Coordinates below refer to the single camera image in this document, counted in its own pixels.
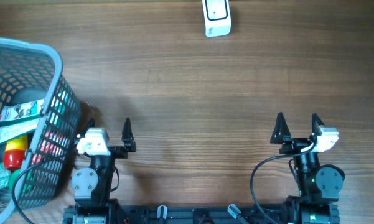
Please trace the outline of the chilli sauce bottle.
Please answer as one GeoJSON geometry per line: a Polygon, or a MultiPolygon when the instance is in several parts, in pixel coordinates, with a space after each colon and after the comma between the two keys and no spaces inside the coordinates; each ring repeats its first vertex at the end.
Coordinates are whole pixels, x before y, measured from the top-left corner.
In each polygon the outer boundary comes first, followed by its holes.
{"type": "Polygon", "coordinates": [[[20,169],[28,148],[28,135],[26,134],[8,141],[4,152],[4,168],[11,172],[20,169]]]}

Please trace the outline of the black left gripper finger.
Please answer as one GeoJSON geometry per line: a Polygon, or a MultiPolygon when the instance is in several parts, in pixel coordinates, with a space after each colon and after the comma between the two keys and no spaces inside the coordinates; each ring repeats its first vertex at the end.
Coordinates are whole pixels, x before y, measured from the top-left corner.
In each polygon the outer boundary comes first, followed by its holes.
{"type": "Polygon", "coordinates": [[[123,147],[129,152],[135,152],[136,142],[135,142],[133,132],[131,129],[131,120],[129,118],[126,118],[121,134],[122,134],[121,140],[123,142],[123,147]]]}
{"type": "Polygon", "coordinates": [[[95,120],[93,118],[91,118],[84,126],[82,126],[78,131],[77,131],[77,135],[76,135],[76,138],[77,139],[80,139],[82,137],[84,137],[86,135],[86,132],[90,129],[90,128],[94,128],[95,127],[95,120]]]}

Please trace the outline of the green 3M glove packet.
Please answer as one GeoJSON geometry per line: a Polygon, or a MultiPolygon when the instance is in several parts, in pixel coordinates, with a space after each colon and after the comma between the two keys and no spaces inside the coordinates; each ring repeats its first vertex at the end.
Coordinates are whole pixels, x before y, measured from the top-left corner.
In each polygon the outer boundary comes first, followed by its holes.
{"type": "Polygon", "coordinates": [[[34,100],[13,106],[5,106],[0,114],[0,123],[10,123],[15,121],[26,121],[39,116],[43,108],[44,99],[34,100]]]}

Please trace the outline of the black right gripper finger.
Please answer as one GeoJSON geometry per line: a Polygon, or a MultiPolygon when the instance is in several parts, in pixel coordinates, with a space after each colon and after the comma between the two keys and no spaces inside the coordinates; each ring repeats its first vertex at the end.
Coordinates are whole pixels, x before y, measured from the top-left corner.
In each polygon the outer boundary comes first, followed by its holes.
{"type": "Polygon", "coordinates": [[[291,133],[287,126],[283,112],[279,112],[276,118],[274,131],[271,135],[271,144],[284,144],[291,142],[291,133]]]}
{"type": "Polygon", "coordinates": [[[319,118],[317,113],[312,114],[312,133],[313,134],[320,134],[320,129],[323,127],[324,123],[319,118]]]}

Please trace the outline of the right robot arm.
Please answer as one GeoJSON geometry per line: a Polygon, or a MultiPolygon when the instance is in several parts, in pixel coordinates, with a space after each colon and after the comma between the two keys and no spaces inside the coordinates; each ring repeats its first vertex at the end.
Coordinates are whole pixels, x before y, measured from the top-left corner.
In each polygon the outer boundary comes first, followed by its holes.
{"type": "Polygon", "coordinates": [[[335,145],[339,132],[326,126],[315,113],[311,128],[310,136],[294,138],[283,113],[277,114],[270,143],[281,145],[280,155],[292,157],[294,164],[290,168],[299,190],[298,196],[288,196],[281,205],[281,223],[340,223],[335,203],[339,201],[345,173],[335,165],[319,162],[319,154],[335,145]]]}

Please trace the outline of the green lid jar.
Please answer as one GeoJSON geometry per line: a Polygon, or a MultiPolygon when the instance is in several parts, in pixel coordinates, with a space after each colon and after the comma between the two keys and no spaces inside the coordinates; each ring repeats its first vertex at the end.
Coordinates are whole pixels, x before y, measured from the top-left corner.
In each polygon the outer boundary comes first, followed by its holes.
{"type": "Polygon", "coordinates": [[[14,183],[15,183],[16,179],[18,178],[20,172],[21,172],[21,171],[18,169],[18,170],[15,170],[15,171],[11,174],[11,176],[10,176],[10,178],[9,178],[9,181],[8,181],[8,187],[9,187],[10,190],[13,189],[14,183]]]}

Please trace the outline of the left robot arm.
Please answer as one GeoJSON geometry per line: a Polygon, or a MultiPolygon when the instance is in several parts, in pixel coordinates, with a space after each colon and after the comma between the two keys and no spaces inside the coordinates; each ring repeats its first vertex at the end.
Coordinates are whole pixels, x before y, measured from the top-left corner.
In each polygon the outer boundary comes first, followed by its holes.
{"type": "Polygon", "coordinates": [[[94,119],[88,122],[85,132],[77,136],[76,150],[90,158],[90,165],[72,176],[75,206],[64,210],[64,223],[129,223],[119,201],[110,198],[119,187],[119,184],[112,186],[113,176],[119,174],[116,160],[126,159],[130,152],[136,151],[129,118],[123,124],[121,140],[122,146],[109,146],[106,129],[96,128],[94,119]]]}

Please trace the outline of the light green wipes packet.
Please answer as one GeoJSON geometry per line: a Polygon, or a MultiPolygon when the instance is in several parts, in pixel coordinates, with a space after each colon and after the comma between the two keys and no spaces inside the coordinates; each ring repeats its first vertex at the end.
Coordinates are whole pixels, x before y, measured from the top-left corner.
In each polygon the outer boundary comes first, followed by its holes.
{"type": "Polygon", "coordinates": [[[18,138],[25,134],[34,132],[39,123],[39,118],[23,121],[17,124],[0,127],[0,144],[6,143],[9,140],[18,138]]]}

